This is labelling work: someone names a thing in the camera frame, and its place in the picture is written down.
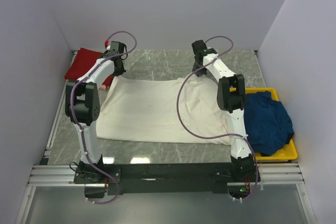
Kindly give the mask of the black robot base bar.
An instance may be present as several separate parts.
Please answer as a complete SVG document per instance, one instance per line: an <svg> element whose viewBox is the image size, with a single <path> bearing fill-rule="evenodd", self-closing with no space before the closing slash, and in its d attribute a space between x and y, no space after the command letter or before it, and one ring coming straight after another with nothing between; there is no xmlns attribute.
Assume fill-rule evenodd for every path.
<svg viewBox="0 0 336 224"><path fill-rule="evenodd" d="M228 184L259 182L253 163L104 164L102 172L80 163L75 184L102 184L108 195L212 192L225 194Z"/></svg>

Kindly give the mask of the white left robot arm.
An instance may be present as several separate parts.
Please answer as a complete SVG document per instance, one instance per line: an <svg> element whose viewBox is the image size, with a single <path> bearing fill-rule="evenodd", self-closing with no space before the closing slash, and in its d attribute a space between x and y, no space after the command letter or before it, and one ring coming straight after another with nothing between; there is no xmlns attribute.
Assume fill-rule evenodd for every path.
<svg viewBox="0 0 336 224"><path fill-rule="evenodd" d="M99 87L109 79L125 73L125 48L95 52L81 48L65 75L65 114L74 124L80 143L81 158L76 173L83 179L99 183L115 181L104 164L98 146L96 122L100 115Z"/></svg>

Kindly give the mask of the white t shirt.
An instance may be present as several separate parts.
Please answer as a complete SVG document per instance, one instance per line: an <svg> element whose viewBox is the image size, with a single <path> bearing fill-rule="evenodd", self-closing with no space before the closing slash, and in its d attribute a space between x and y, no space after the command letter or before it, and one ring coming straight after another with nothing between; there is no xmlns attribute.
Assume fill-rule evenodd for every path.
<svg viewBox="0 0 336 224"><path fill-rule="evenodd" d="M101 106L97 137L108 140L230 145L217 85L207 77L169 81L116 77Z"/></svg>

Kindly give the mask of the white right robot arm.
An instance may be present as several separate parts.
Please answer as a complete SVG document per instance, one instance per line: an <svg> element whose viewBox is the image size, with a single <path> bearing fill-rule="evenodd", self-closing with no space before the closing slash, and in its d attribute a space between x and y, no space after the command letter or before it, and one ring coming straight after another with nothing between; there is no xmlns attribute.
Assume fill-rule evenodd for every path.
<svg viewBox="0 0 336 224"><path fill-rule="evenodd" d="M247 142L244 123L246 101L245 79L242 74L230 70L213 48L194 50L193 70L200 74L209 71L218 82L217 104L224 111L226 131L229 134L232 167L230 175L234 181L258 180L255 154Z"/></svg>

